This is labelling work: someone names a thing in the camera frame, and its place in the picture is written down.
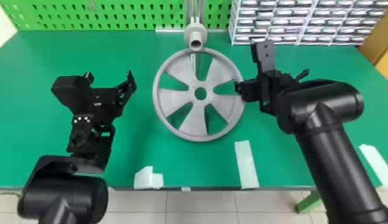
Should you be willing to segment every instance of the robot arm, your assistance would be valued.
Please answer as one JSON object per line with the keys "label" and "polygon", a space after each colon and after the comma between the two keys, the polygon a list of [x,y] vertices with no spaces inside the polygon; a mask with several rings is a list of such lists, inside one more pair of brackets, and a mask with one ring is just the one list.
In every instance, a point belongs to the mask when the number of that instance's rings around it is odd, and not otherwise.
{"label": "robot arm", "polygon": [[112,125],[136,90],[131,72],[113,88],[92,88],[91,73],[58,77],[57,99],[74,114],[67,152],[44,155],[35,165],[18,202],[18,214],[40,224],[98,223],[107,207],[104,179],[80,174],[105,171],[116,129]]}
{"label": "robot arm", "polygon": [[364,101],[351,85],[332,80],[299,82],[274,68],[273,42],[251,46],[255,79],[235,84],[244,101],[259,102],[280,129],[295,135],[331,224],[388,223],[378,197],[343,128],[357,119]]}

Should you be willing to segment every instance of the wheel rim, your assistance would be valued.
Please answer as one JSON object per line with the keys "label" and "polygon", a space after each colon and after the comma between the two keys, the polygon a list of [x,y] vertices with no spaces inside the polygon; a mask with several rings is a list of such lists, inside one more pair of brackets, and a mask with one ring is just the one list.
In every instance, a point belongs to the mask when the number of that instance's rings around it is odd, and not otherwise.
{"label": "wheel rim", "polygon": [[[211,55],[212,62],[205,81],[197,79],[191,68],[190,55],[205,53]],[[187,91],[159,88],[159,80],[163,73],[167,73],[176,80],[188,86]],[[153,83],[153,104],[156,114],[162,123],[175,135],[190,141],[211,141],[228,133],[239,121],[244,110],[244,102],[239,95],[218,95],[213,88],[223,83],[236,80],[242,81],[238,68],[223,54],[209,48],[201,51],[183,49],[170,56],[159,68]],[[207,92],[205,99],[195,97],[195,90],[204,88]],[[192,109],[177,129],[166,118],[191,102]],[[211,104],[219,115],[227,122],[225,128],[216,134],[208,135],[204,116],[204,108]]]}

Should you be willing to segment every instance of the tiled floor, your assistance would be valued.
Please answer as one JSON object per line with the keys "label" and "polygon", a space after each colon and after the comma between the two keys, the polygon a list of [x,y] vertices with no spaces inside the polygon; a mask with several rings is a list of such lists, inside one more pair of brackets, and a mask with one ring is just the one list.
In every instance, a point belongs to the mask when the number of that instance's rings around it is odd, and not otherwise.
{"label": "tiled floor", "polygon": [[[378,190],[388,206],[388,189]],[[306,191],[112,191],[100,224],[327,224],[323,206],[296,214]],[[15,213],[17,197],[0,195],[1,224],[36,224]]]}

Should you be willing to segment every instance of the green tabletop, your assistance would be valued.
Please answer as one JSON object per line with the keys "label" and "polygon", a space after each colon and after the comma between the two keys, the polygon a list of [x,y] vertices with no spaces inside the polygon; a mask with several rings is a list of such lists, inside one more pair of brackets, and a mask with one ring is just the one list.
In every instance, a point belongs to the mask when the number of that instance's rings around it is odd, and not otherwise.
{"label": "green tabletop", "polygon": [[[226,33],[209,33],[206,46],[230,58],[244,79],[255,76],[248,46],[231,46]],[[283,134],[258,104],[247,104],[230,133],[189,142],[157,118],[152,84],[160,65],[185,47],[182,33],[18,32],[0,49],[0,187],[23,186],[44,154],[67,155],[72,114],[51,93],[57,76],[91,71],[94,87],[119,84],[131,69],[137,92],[114,122],[112,154],[103,176],[110,186],[132,186],[145,166],[165,186],[240,186],[234,142],[249,140],[261,187],[314,186],[294,136]],[[352,46],[277,46],[276,67],[309,79],[348,82],[365,99],[363,115],[345,128],[357,147],[377,147],[388,162],[388,81]],[[358,153],[374,185],[381,185]]]}

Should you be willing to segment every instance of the wheel spoke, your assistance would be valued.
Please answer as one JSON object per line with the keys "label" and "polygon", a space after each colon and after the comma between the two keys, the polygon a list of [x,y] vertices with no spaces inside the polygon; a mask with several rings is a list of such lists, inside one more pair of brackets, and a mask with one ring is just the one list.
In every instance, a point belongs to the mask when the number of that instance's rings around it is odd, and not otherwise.
{"label": "wheel spoke", "polygon": [[189,86],[193,82],[198,81],[192,66],[190,57],[186,56],[171,62],[164,72]]}
{"label": "wheel spoke", "polygon": [[190,101],[188,91],[159,89],[160,107],[165,117],[170,116]]}
{"label": "wheel spoke", "polygon": [[209,82],[212,87],[226,83],[233,78],[232,71],[227,69],[227,65],[217,58],[213,58],[207,72],[206,82]]}
{"label": "wheel spoke", "polygon": [[226,122],[230,122],[230,116],[234,109],[238,95],[215,95],[211,104]]}
{"label": "wheel spoke", "polygon": [[205,107],[194,103],[191,111],[182,122],[179,130],[188,135],[207,136]]}

